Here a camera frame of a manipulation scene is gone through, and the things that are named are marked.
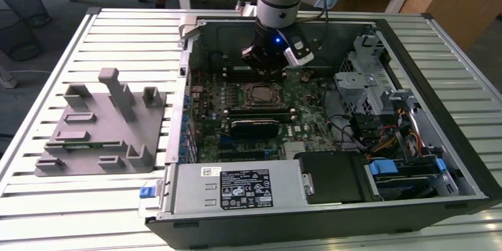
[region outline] metal table grate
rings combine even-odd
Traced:
[[[126,247],[127,250],[170,250],[138,215],[138,191],[149,180],[163,177],[173,114],[170,92],[174,91],[182,53],[178,23],[183,15],[236,16],[236,13],[103,9],[98,15],[86,16],[0,162],[2,250],[123,250]],[[302,16],[310,15],[313,13],[302,13]],[[502,183],[502,98],[434,20],[404,14],[332,13],[332,16],[378,17],[389,21],[483,160]],[[406,85],[397,65],[392,66]],[[105,85],[98,83],[98,72],[103,67],[121,70],[119,79],[129,82],[131,91],[157,86],[169,92],[155,170],[135,175],[39,178],[34,176],[35,162],[67,105],[62,94],[70,82],[85,82],[91,92],[106,92]],[[149,200],[145,202],[147,212],[158,204],[157,199]],[[421,232],[238,249],[365,247],[372,250],[436,250],[456,246],[458,250],[501,250],[500,208],[454,217]]]

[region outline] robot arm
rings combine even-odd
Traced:
[[[244,61],[265,75],[314,59],[318,44],[309,43],[297,23],[301,2],[325,7],[325,0],[258,0],[254,42]],[[328,0],[330,6],[337,0]]]

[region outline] warning label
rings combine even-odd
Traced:
[[[224,210],[274,207],[269,170],[221,172]]]

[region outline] white sticker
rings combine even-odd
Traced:
[[[268,197],[257,197],[260,198],[260,202],[268,202],[268,201],[273,201],[273,197],[268,196]]]
[[[202,167],[201,176],[221,176],[222,167]]]

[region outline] motherboard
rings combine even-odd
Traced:
[[[306,69],[286,70],[268,82],[240,69],[195,72],[197,162],[282,160],[334,150],[322,105],[329,81]]]

